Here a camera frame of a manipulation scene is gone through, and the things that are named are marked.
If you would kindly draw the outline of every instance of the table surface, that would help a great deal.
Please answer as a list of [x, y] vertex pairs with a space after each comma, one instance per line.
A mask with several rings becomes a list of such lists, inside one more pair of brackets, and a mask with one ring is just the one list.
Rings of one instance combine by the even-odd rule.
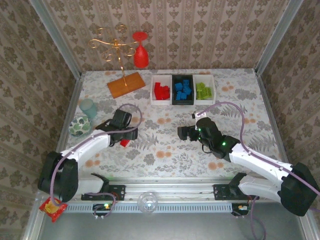
[[[137, 72], [127, 70], [126, 74]], [[204, 110], [206, 105], [157, 106], [150, 104], [151, 76], [158, 74], [212, 74], [216, 89], [216, 102], [229, 101], [240, 106], [245, 114], [243, 139], [250, 148], [274, 159], [281, 159], [274, 133], [268, 118], [263, 97], [253, 69], [185, 69], [138, 70], [145, 87], [113, 99], [107, 83], [122, 77], [121, 71], [89, 71], [82, 76], [83, 86], [75, 116], [82, 116], [79, 103], [84, 98], [93, 99], [98, 112], [93, 125], [111, 119], [115, 110], [125, 103], [138, 106], [143, 112], [138, 138], [123, 147], [117, 143], [107, 147], [87, 160], [80, 174], [98, 173], [107, 178], [136, 177], [227, 177], [238, 172], [252, 173], [240, 165], [217, 159], [202, 152], [199, 142], [182, 141], [177, 127], [194, 125], [191, 114]], [[130, 126], [139, 121], [133, 108], [123, 108], [132, 113]], [[229, 105], [207, 113], [219, 130], [239, 138], [241, 116]], [[84, 137], [68, 137], [66, 148], [82, 141]]]

